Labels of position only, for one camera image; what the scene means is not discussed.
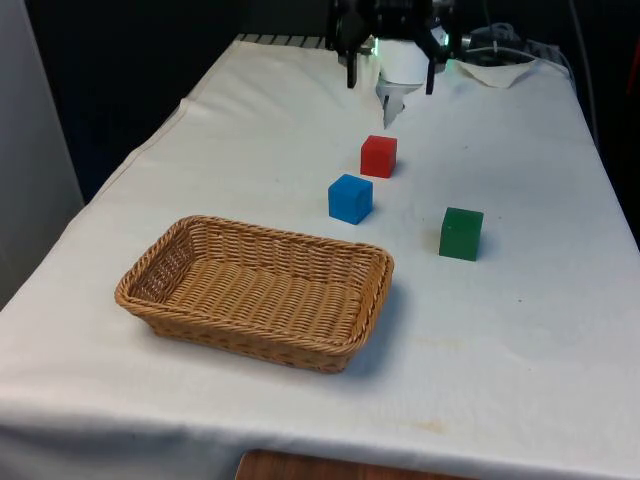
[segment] red cube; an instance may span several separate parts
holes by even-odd
[[[396,138],[371,135],[362,144],[360,173],[371,177],[389,178],[396,166]]]

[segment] green cube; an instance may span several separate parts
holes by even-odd
[[[440,256],[475,262],[484,213],[447,208],[440,233]]]

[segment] dark background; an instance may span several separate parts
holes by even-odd
[[[600,152],[640,240],[640,85],[626,94],[640,1],[575,0],[591,60]],[[465,30],[485,24],[481,0],[458,0]],[[488,0],[493,22],[557,44],[585,76],[566,0]],[[127,154],[178,106],[239,32],[324,35],[326,0],[27,0],[36,39],[89,200]]]

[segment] cable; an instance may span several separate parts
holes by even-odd
[[[472,48],[471,50],[467,50],[466,53],[482,53],[482,52],[493,52],[493,51],[494,51],[493,47],[482,47],[482,48]],[[520,55],[521,57],[529,58],[531,60],[540,60],[541,62],[551,65],[556,70],[559,70],[562,73],[565,73],[565,71],[560,70],[560,68],[558,67],[566,68],[569,72],[569,78],[571,79],[571,84],[575,85],[575,77],[573,75],[573,70],[571,69],[571,66],[564,67],[563,65],[558,65],[556,62],[552,62],[551,60],[547,60],[546,58],[536,57],[531,53],[523,52],[521,50],[516,50],[515,48],[498,47],[498,52],[513,53],[516,55]]]
[[[576,29],[576,36],[578,37],[578,46],[580,47],[580,55],[582,55],[582,64],[584,66],[584,74],[587,80],[587,93],[589,95],[589,110],[591,113],[591,135],[593,136],[593,143],[596,149],[600,151],[600,138],[598,135],[598,122],[596,116],[596,100],[593,92],[593,82],[591,78],[591,67],[589,66],[589,57],[587,56],[587,47],[584,43],[584,37],[582,36],[582,27],[580,26],[580,19],[578,18],[578,11],[576,10],[576,4],[574,0],[569,1],[569,10],[571,10],[571,18],[573,20],[573,26]]]
[[[493,40],[493,53],[498,54],[498,40],[496,39],[495,32],[493,31],[493,24],[491,23],[491,15],[489,15],[489,0],[482,0],[482,8],[484,9],[484,18],[487,20],[487,27],[491,34],[491,40]]]
[[[573,73],[573,68],[571,68],[571,63],[569,63],[569,59],[566,57],[566,55],[564,53],[562,53],[562,51],[559,48],[553,48],[553,47],[547,45],[546,43],[536,42],[535,40],[527,40],[527,43],[551,49],[551,50],[553,50],[553,53],[557,54],[560,57],[560,59],[562,60],[563,66],[567,70],[569,70],[569,76],[571,77],[571,85],[573,86],[573,90],[575,92],[576,91],[576,76]]]
[[[513,28],[513,25],[511,25],[510,23],[505,23],[505,22],[498,22],[498,23],[494,23],[493,25],[491,25],[491,28],[493,29],[493,35],[495,35],[495,39],[496,40],[505,40],[508,42],[520,42],[520,36],[516,33],[515,29]],[[487,33],[490,31],[490,27],[481,27],[481,28],[476,28],[475,30],[471,31],[472,35],[481,35],[484,33]],[[573,72],[573,68],[571,67],[571,63],[569,62],[569,59],[567,59],[567,57],[565,56],[564,53],[562,53],[562,51],[559,48],[554,48],[551,45],[548,45],[546,43],[542,43],[542,42],[537,42],[535,40],[526,40],[525,42],[526,44],[529,45],[529,47],[531,46],[538,46],[539,48],[544,48],[546,50],[552,50],[553,53],[557,54],[560,59],[563,62],[563,66],[569,71],[569,77],[571,79],[571,87],[573,88],[574,93],[577,93],[576,91],[576,76]],[[502,49],[506,49],[507,47],[498,47],[498,51],[502,50]],[[478,51],[478,53],[480,52],[486,52],[488,50],[480,50]],[[533,55],[531,53],[528,52],[522,52],[520,50],[503,50],[503,51],[508,51],[509,53],[518,53],[521,56],[530,58],[530,59],[538,59],[541,60],[545,63],[548,64],[553,64],[553,66],[556,66],[557,64],[555,62],[550,62],[548,59],[546,58],[542,58],[540,56],[537,55]]]

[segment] cube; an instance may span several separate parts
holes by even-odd
[[[484,213],[447,208],[440,234],[440,256],[475,262]]]
[[[373,183],[343,175],[329,187],[329,216],[357,225],[373,209]]]
[[[360,173],[389,178],[396,166],[398,140],[371,135],[360,150]]]

